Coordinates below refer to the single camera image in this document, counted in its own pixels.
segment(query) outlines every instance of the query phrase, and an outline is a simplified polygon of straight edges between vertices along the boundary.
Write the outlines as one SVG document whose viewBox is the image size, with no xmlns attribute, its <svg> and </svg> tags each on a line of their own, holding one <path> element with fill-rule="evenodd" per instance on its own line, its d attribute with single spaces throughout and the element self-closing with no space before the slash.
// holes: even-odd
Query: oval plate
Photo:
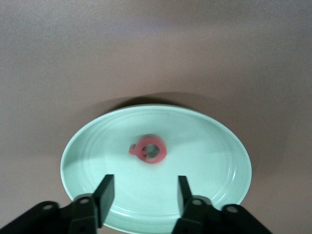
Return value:
<svg viewBox="0 0 312 234">
<path fill-rule="evenodd" d="M 155 134 L 166 158 L 148 164 L 129 154 L 140 137 Z M 106 174 L 115 175 L 115 200 L 105 225 L 133 234 L 168 234 L 180 217 L 178 176 L 213 206 L 239 204 L 251 182 L 248 154 L 224 125 L 199 112 L 170 105 L 139 105 L 107 113 L 80 129 L 61 160 L 69 197 L 93 193 Z"/>
</svg>

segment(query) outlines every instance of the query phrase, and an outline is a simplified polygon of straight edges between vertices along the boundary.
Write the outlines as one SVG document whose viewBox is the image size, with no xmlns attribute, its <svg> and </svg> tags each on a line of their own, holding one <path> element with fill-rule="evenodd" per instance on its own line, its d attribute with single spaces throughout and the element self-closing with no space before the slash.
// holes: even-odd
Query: brown surface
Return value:
<svg viewBox="0 0 312 234">
<path fill-rule="evenodd" d="M 259 2 L 2 1 L 0 227 L 70 202 L 59 165 L 80 127 L 156 98 L 229 127 L 253 166 L 243 206 L 312 233 L 312 8 Z"/>
</svg>

